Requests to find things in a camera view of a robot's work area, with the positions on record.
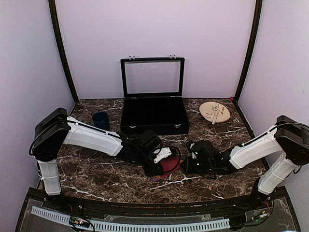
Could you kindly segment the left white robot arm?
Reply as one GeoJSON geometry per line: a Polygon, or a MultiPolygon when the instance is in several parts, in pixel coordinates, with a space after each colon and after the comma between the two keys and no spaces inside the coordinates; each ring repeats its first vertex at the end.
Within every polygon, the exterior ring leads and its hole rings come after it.
{"type": "Polygon", "coordinates": [[[36,159],[45,193],[50,196],[49,203],[58,211],[68,207],[68,199],[61,195],[57,167],[57,154],[62,145],[85,147],[140,165],[149,177],[166,174],[161,161],[181,155],[174,146],[164,147],[152,130],[128,136],[82,123],[69,116],[66,109],[57,108],[35,127],[28,153],[36,159]]]}

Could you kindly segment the black storage box with lid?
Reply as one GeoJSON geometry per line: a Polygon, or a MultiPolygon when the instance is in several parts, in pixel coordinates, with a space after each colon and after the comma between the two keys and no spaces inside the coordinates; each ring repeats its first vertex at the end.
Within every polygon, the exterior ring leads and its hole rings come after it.
{"type": "Polygon", "coordinates": [[[185,59],[182,57],[122,58],[124,91],[121,132],[150,129],[158,135],[189,132],[183,101],[185,59]]]}

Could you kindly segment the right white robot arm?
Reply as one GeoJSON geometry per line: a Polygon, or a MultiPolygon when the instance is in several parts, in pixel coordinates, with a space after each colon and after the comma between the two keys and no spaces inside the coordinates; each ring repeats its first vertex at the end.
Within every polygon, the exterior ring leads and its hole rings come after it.
{"type": "Polygon", "coordinates": [[[287,116],[279,116],[274,126],[250,141],[220,153],[210,141],[189,142],[191,153],[181,163],[186,173],[235,173],[246,165],[273,153],[280,153],[270,169],[256,182],[246,205],[256,210],[265,202],[265,196],[292,172],[309,162],[309,127],[287,116]]]}

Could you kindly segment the maroon orange purple sock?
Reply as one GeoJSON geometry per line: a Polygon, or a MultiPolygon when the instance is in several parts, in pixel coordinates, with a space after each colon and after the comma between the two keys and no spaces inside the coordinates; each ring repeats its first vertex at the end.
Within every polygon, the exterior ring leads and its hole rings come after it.
{"type": "Polygon", "coordinates": [[[181,163],[183,160],[179,159],[178,157],[171,157],[166,158],[160,161],[160,164],[163,167],[164,174],[153,176],[153,181],[158,181],[159,179],[163,179],[168,177],[170,174],[174,173],[175,171],[181,169],[181,163]]]}

